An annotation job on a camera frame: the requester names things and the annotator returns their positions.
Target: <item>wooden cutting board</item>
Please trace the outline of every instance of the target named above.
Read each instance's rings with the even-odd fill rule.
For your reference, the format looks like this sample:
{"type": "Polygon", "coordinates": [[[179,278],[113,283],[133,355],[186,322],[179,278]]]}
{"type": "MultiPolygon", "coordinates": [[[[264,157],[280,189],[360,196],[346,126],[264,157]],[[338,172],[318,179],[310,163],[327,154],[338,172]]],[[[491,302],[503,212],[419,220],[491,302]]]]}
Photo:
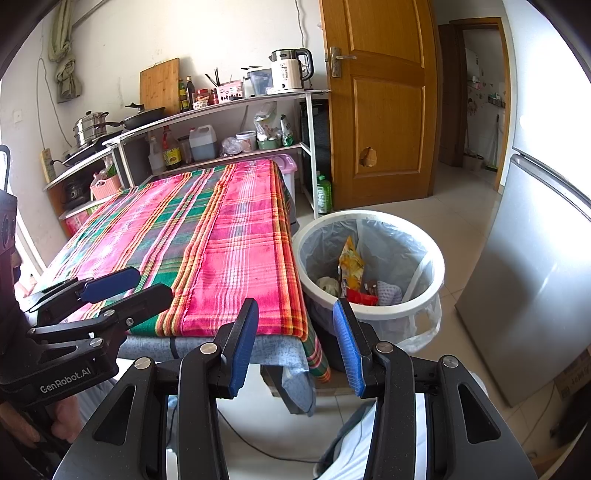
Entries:
{"type": "Polygon", "coordinates": [[[139,74],[139,102],[146,109],[166,108],[166,115],[180,112],[178,103],[179,59],[172,59],[139,74]]]}

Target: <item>green bottle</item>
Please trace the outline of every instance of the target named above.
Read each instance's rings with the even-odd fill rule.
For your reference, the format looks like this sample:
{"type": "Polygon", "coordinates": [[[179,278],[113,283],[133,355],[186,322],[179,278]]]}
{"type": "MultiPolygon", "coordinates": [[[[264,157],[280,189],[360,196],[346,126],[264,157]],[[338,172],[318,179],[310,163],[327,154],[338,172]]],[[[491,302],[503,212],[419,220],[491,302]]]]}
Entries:
{"type": "Polygon", "coordinates": [[[330,182],[324,178],[324,175],[318,175],[316,192],[318,213],[332,212],[332,187],[330,182]]]}

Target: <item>plaid tablecloth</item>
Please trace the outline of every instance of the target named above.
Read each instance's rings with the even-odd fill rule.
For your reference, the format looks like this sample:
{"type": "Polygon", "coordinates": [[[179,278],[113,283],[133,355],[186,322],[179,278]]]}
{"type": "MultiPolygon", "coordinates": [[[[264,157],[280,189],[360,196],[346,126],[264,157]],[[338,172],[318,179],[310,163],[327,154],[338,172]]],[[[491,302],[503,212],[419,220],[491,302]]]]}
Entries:
{"type": "MultiPolygon", "coordinates": [[[[164,283],[174,293],[170,309],[131,330],[144,336],[214,336],[252,297],[259,304],[257,334],[299,338],[310,372],[327,381],[330,368],[306,315],[283,188],[273,161],[254,160],[126,190],[69,240],[41,285],[133,266],[141,273],[136,291],[164,283]]],[[[129,294],[88,305],[68,321],[96,316],[129,294]]]]}

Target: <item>kettle handle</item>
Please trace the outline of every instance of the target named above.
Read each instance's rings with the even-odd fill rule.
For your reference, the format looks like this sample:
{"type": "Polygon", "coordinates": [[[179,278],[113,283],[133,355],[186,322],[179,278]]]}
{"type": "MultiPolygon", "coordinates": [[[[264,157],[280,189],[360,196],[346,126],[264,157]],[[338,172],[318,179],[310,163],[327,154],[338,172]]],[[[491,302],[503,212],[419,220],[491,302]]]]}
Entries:
{"type": "Polygon", "coordinates": [[[304,56],[307,59],[306,65],[308,67],[308,73],[307,75],[304,75],[302,77],[302,82],[309,80],[312,75],[314,75],[314,63],[312,62],[312,52],[310,50],[308,50],[307,48],[297,48],[295,50],[295,55],[297,57],[300,56],[304,56]]]}
{"type": "Polygon", "coordinates": [[[10,173],[10,150],[6,145],[0,145],[0,152],[6,154],[6,178],[4,178],[4,191],[8,191],[8,175],[10,173]]]}

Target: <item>pink lid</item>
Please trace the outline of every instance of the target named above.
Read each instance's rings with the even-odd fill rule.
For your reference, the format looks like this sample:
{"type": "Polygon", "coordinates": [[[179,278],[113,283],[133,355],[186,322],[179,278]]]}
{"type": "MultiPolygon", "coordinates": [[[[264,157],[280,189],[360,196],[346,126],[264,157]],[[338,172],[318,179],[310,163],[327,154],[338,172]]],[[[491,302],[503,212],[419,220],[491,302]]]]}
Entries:
{"type": "Polygon", "coordinates": [[[281,170],[281,173],[283,173],[283,174],[294,173],[295,171],[297,171],[296,162],[287,153],[280,153],[277,155],[273,155],[271,157],[271,160],[277,164],[277,166],[279,167],[279,170],[281,170]]]}

